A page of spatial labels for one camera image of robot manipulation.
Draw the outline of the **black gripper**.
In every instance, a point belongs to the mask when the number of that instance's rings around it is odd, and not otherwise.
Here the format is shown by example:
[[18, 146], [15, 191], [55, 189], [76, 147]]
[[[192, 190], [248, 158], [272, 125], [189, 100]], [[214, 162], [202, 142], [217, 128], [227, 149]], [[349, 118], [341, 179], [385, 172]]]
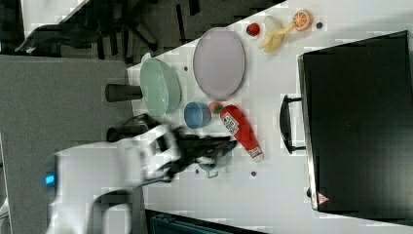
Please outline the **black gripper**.
[[182, 128], [172, 131], [178, 146], [179, 158], [171, 162], [170, 173], [181, 173], [194, 163], [212, 165], [230, 154], [228, 149], [214, 149], [213, 145], [236, 146], [237, 141], [229, 136], [197, 136]]

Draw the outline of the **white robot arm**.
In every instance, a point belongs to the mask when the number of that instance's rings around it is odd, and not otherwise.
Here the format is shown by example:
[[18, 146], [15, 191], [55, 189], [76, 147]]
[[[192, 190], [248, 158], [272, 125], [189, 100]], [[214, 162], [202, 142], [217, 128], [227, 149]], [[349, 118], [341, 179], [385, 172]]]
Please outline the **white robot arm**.
[[189, 166], [214, 164], [236, 146], [230, 136], [198, 136], [160, 124], [115, 142], [60, 150], [45, 234], [109, 234], [104, 216], [119, 205], [131, 212], [135, 188], [169, 183]]

